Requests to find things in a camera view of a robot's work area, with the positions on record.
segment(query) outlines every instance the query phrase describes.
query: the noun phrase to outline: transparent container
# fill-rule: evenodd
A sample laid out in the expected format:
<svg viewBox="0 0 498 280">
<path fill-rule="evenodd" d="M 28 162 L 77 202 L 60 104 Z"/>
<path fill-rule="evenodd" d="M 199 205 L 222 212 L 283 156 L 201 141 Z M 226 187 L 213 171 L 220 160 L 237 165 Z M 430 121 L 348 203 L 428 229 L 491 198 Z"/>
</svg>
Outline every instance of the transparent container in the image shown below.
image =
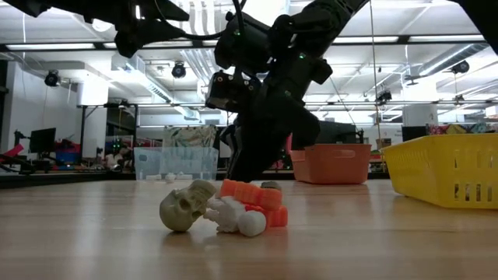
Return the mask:
<svg viewBox="0 0 498 280">
<path fill-rule="evenodd" d="M 214 148 L 135 148 L 137 180 L 164 180 L 168 173 L 215 180 L 219 152 Z"/>
</svg>

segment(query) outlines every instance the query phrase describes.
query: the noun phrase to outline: yellow plastic basket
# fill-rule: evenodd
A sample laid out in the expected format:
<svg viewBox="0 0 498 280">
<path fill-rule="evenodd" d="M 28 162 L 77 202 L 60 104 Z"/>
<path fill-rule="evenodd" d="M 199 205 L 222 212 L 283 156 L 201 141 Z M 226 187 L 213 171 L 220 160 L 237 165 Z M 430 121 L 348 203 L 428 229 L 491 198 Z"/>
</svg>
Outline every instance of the yellow plastic basket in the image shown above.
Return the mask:
<svg viewBox="0 0 498 280">
<path fill-rule="evenodd" d="M 448 208 L 498 208 L 498 134 L 426 136 L 383 152 L 399 194 Z"/>
</svg>

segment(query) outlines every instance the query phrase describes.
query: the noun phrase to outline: beige skull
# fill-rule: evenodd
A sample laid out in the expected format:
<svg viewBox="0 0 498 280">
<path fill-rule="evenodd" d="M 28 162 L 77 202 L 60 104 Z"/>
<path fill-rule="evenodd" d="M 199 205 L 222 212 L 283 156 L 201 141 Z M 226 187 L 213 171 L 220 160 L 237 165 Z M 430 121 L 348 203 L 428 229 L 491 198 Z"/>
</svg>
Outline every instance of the beige skull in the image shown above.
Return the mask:
<svg viewBox="0 0 498 280">
<path fill-rule="evenodd" d="M 172 190 L 161 202 L 161 221 L 168 229 L 186 232 L 205 214 L 208 199 L 215 193 L 216 188 L 204 180 L 195 180 L 182 190 Z"/>
</svg>

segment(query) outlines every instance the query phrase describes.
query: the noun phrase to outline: white ball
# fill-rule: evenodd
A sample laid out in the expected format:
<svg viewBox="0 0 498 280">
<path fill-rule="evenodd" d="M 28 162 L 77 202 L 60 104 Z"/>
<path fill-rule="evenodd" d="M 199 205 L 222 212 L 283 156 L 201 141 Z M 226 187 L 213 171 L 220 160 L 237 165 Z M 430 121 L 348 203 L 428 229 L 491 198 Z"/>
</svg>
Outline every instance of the white ball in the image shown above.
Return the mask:
<svg viewBox="0 0 498 280">
<path fill-rule="evenodd" d="M 247 237 L 254 237 L 265 231 L 266 218 L 261 212 L 248 211 L 239 217 L 237 225 L 240 233 Z"/>
</svg>

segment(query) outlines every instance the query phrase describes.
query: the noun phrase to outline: orange basket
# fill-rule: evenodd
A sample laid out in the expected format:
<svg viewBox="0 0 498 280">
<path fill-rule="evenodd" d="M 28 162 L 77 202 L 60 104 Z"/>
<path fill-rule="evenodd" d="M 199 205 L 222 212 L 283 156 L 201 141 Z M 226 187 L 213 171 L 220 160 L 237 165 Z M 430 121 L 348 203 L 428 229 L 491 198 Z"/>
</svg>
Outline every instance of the orange basket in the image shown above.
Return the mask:
<svg viewBox="0 0 498 280">
<path fill-rule="evenodd" d="M 371 147 L 318 144 L 304 151 L 291 151 L 294 177 L 311 184 L 362 184 L 368 179 Z"/>
</svg>

